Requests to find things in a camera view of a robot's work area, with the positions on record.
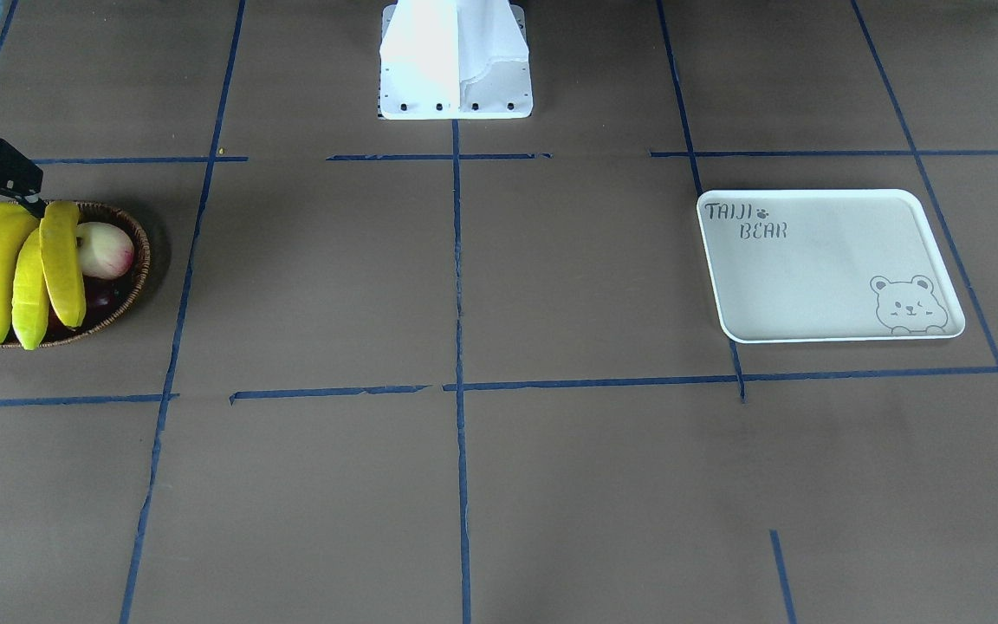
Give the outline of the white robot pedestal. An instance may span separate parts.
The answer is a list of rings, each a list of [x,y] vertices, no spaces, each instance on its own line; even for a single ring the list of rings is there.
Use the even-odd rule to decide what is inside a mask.
[[[535,107],[523,7],[510,1],[396,1],[379,46],[385,120],[510,120]]]

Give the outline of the dark purple fruit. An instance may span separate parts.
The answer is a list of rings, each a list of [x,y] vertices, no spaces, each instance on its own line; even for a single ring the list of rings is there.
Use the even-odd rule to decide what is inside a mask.
[[[98,324],[121,305],[118,287],[111,281],[86,279],[86,316],[84,323]]]

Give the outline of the white bear tray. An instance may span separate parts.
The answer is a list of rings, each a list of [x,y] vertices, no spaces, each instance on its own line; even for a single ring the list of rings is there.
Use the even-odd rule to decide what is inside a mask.
[[[943,340],[965,331],[910,192],[710,190],[696,210],[718,323],[733,341]]]

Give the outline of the brown wicker basket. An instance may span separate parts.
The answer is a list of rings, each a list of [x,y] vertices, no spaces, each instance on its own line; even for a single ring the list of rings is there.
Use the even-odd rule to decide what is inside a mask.
[[[111,282],[111,287],[107,288],[110,296],[106,300],[103,300],[106,301],[106,304],[100,305],[96,309],[88,308],[86,320],[84,320],[82,327],[64,328],[58,324],[58,320],[53,322],[52,316],[55,316],[55,313],[50,309],[49,330],[45,335],[45,339],[40,344],[40,348],[51,348],[55,345],[78,342],[83,337],[94,335],[94,333],[110,327],[120,316],[126,314],[126,310],[130,309],[136,300],[141,299],[141,293],[146,289],[146,285],[150,285],[149,272],[152,267],[151,242],[149,241],[149,233],[139,223],[139,220],[132,216],[131,213],[126,212],[126,210],[115,208],[115,206],[107,205],[107,203],[82,200],[76,203],[78,203],[81,210],[81,224],[100,222],[101,224],[110,224],[122,229],[133,241],[135,257],[130,271],[125,276],[114,279]],[[15,333],[12,330],[8,333],[4,343],[0,344],[0,348],[22,347],[23,345],[17,342]]]

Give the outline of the red yellow apple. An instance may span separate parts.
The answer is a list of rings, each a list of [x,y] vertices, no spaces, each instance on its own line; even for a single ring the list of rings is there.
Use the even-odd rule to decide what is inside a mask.
[[[76,225],[75,235],[83,276],[113,281],[130,272],[135,248],[128,234],[118,226],[87,222]]]

